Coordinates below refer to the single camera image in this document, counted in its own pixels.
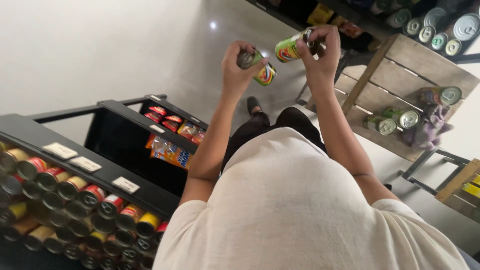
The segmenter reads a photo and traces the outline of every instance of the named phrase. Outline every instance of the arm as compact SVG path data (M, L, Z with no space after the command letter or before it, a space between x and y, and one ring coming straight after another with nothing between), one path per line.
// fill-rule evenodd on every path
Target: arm
M245 41L232 43L225 53L222 61L222 96L190 164L180 205L190 200L206 202L210 198L227 150L235 107L253 76L259 73L268 61L268 58L263 58L256 65L242 70L237 66L237 57L244 49L254 53L252 45Z
M325 39L325 52L315 60L303 41L297 42L307 70L307 82L318 114L318 123L328 156L344 166L354 177L365 199L372 205L384 198L399 200L376 178L372 162L353 134L335 96L334 77L340 59L337 27L317 27L310 37Z

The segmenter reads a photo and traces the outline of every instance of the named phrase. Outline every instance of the right hand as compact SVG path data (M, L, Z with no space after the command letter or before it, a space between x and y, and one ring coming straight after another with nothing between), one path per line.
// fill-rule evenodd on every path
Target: right hand
M312 95L334 90L335 72L340 60L340 35L334 25L313 27L309 41L325 40L326 49L320 47L315 60L303 40L297 40L297 50L307 70L307 83Z

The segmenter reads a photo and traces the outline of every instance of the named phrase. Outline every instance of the left hand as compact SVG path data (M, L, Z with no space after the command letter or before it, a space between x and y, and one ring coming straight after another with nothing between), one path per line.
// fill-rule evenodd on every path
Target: left hand
M235 41L227 48L222 61L222 98L236 102L240 100L253 76L257 75L268 62L268 57L265 57L250 68L243 70L237 66L237 58L243 50L247 50L250 54L255 53L252 44L246 41Z

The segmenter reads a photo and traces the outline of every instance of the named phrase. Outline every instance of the black pants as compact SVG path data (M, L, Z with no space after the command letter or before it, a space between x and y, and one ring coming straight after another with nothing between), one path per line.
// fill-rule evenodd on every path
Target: black pants
M325 153L327 152L325 145L320 138L320 132L318 132L318 129L310 122L310 119L308 119L308 117L299 109L295 107L286 108L278 116L276 123L271 126L268 115L264 112L258 112L255 113L245 124L241 125L228 142L227 151L223 158L222 171L225 164L242 145L258 135L267 133L278 127L293 128Z

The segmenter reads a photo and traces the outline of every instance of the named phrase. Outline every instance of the price tag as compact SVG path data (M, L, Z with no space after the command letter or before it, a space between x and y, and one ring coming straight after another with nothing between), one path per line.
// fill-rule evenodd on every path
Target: price tag
M95 172L102 168L102 166L96 164L95 162L87 159L86 157L77 157L68 161L69 163L80 167L87 172Z
M72 149L70 149L70 148L68 148L64 145L61 145L59 143L53 143L53 144L45 145L42 148L46 152L52 153L55 156L57 156L61 159L64 159L64 160L71 159L73 157L78 156L78 153L76 151L73 151Z
M157 97L155 97L154 95L150 95L150 97L153 98L153 99L155 99L155 100L162 101L161 98L157 98Z
M155 131L158 131L158 132L160 132L160 133L164 133L164 132L165 132L165 130L159 128L159 127L156 126L156 125L151 125L151 126L149 126L149 128L151 128L151 129L153 129L153 130L155 130Z
M132 194L133 192L137 191L140 186L125 179L124 177L120 176L119 178L113 180L112 184L116 185L117 187L125 190L126 192Z

